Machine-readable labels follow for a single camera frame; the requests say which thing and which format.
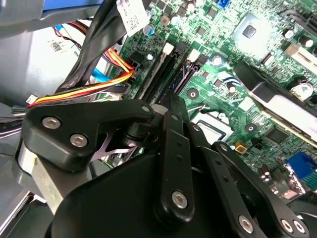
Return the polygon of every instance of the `blue connector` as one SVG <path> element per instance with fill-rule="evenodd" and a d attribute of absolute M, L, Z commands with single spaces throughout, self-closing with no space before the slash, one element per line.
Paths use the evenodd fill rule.
<path fill-rule="evenodd" d="M 226 9 L 226 7 L 228 7 L 228 5 L 230 4 L 230 0 L 218 0 L 216 3 L 217 3 L 218 6 L 220 6 L 222 9 Z"/>

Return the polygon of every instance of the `black plastic bracket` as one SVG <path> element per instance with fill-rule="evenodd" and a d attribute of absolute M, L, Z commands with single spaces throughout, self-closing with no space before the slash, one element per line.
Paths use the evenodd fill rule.
<path fill-rule="evenodd" d="M 270 191 L 234 151 L 223 142 L 215 142 L 212 148 L 222 156 L 223 161 L 236 175 L 236 183 L 240 194 L 246 194 L 254 204 L 257 211 L 257 222 L 267 237 L 310 237 L 306 225 L 281 199 Z"/>
<path fill-rule="evenodd" d="M 133 122 L 146 123 L 154 115 L 141 100 L 35 107 L 23 121 L 22 139 L 31 152 L 59 168 L 83 171 L 96 151 L 99 135 L 126 128 Z M 58 119 L 60 127 L 43 126 L 46 117 Z M 87 145 L 75 147 L 70 142 L 74 134 L 85 136 Z"/>

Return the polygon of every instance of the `black plastic arm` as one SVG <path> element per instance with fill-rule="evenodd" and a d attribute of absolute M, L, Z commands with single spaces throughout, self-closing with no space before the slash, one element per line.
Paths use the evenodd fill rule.
<path fill-rule="evenodd" d="M 133 122 L 147 122 L 154 111 L 141 100 L 105 103 L 82 103 L 43 106 L 32 109 L 25 117 L 22 139 L 27 149 L 59 168 L 77 172 L 88 166 L 98 148 L 98 137 L 128 127 Z M 56 129 L 43 125 L 47 117 L 60 122 Z M 70 138 L 80 134 L 87 138 L 83 147 L 74 146 Z"/>

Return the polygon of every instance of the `ram slot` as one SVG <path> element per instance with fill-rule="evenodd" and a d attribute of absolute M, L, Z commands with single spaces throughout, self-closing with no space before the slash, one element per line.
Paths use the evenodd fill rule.
<path fill-rule="evenodd" d="M 172 60 L 172 51 L 174 50 L 174 46 L 167 42 L 163 48 L 162 53 L 159 57 L 155 60 L 152 67 L 150 68 L 148 74 L 145 77 L 143 85 L 141 85 L 140 89 L 136 93 L 135 99 L 142 99 L 145 100 L 149 98 L 149 91 L 155 84 L 155 79 L 161 73 L 161 71 L 166 68 L 168 63 Z"/>

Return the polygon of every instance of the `integrated circuit chip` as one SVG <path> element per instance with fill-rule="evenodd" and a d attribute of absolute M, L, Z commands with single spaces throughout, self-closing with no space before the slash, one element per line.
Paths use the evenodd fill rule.
<path fill-rule="evenodd" d="M 207 14 L 208 14 L 208 16 L 214 17 L 216 15 L 216 13 L 217 13 L 216 10 L 211 8 Z"/>
<path fill-rule="evenodd" d="M 278 129 L 276 127 L 273 127 L 268 131 L 268 133 L 265 134 L 266 138 L 270 139 L 271 141 L 281 144 L 283 141 L 285 141 L 288 138 L 288 134 L 281 129 Z"/>
<path fill-rule="evenodd" d="M 202 28 L 202 27 L 199 27 L 198 30 L 197 30 L 197 33 L 199 35 L 201 35 L 201 36 L 204 35 L 205 32 L 206 32 L 206 30 L 204 28 Z"/>
<path fill-rule="evenodd" d="M 220 81 L 219 79 L 216 79 L 216 81 L 213 84 L 214 84 L 214 86 L 219 88 L 222 85 L 222 81 Z"/>
<path fill-rule="evenodd" d="M 248 25 L 248 26 L 244 29 L 244 31 L 242 32 L 242 34 L 243 34 L 245 37 L 251 39 L 251 38 L 254 36 L 254 34 L 255 34 L 256 32 L 257 32 L 256 28 L 254 28 L 252 25 Z"/>
<path fill-rule="evenodd" d="M 166 6 L 164 13 L 169 16 L 171 15 L 172 11 L 173 9 L 170 6 Z"/>
<path fill-rule="evenodd" d="M 159 9 L 163 10 L 164 7 L 165 7 L 165 3 L 164 3 L 163 1 L 158 1 L 157 7 L 158 7 Z"/>
<path fill-rule="evenodd" d="M 177 11 L 177 15 L 183 17 L 186 15 L 186 13 L 187 13 L 187 10 L 185 8 L 183 8 L 182 6 L 180 6 L 178 11 Z"/>

